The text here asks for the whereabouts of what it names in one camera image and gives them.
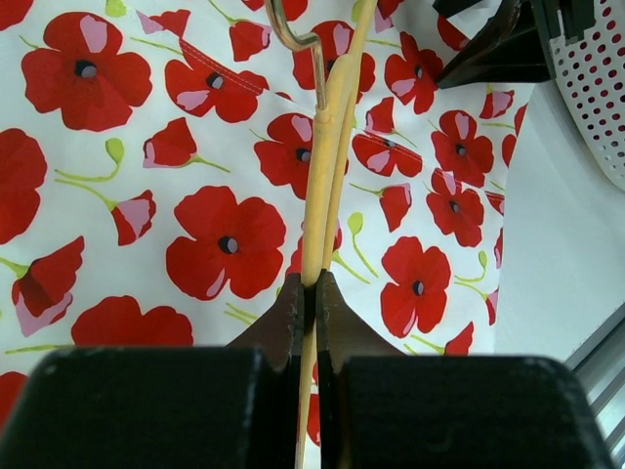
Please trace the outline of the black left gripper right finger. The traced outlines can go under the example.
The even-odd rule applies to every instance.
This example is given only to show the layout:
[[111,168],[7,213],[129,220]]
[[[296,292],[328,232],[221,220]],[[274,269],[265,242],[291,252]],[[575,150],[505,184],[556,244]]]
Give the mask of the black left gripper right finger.
[[586,395],[539,356],[408,356],[315,289],[324,468],[609,468]]

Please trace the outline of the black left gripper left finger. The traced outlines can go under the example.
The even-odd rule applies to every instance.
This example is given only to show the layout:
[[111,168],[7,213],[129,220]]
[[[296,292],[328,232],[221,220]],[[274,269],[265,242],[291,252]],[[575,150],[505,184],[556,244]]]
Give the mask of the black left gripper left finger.
[[223,347],[71,348],[26,381],[1,436],[5,468],[293,468],[305,291]]

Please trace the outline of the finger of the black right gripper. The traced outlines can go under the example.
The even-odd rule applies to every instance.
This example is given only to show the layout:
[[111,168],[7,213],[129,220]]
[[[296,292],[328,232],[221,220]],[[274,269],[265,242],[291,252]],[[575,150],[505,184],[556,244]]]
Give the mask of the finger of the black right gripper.
[[444,66],[441,89],[474,83],[541,83],[555,77],[553,1],[503,0],[484,27]]

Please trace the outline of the yellow hanger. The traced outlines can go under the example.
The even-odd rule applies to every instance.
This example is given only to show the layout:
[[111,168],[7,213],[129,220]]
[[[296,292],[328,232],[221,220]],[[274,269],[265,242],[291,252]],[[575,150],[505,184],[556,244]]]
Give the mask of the yellow hanger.
[[348,146],[354,126],[361,57],[376,5],[375,1],[362,3],[356,29],[347,39],[347,52],[327,70],[321,38],[312,32],[295,34],[287,22],[282,3],[265,3],[271,26],[280,42],[293,52],[312,51],[317,105],[301,264],[301,282],[307,300],[315,297],[315,284],[321,271],[327,270],[332,261]]

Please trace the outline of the red poppy print cloth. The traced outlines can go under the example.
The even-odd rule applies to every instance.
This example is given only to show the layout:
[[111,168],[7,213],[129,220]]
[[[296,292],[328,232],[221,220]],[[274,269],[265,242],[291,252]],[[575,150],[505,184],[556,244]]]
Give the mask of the red poppy print cloth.
[[[532,93],[436,76],[467,37],[381,1],[331,270],[407,355],[494,349],[509,165]],[[260,1],[1,5],[1,421],[49,353],[228,343],[301,269],[313,62]]]

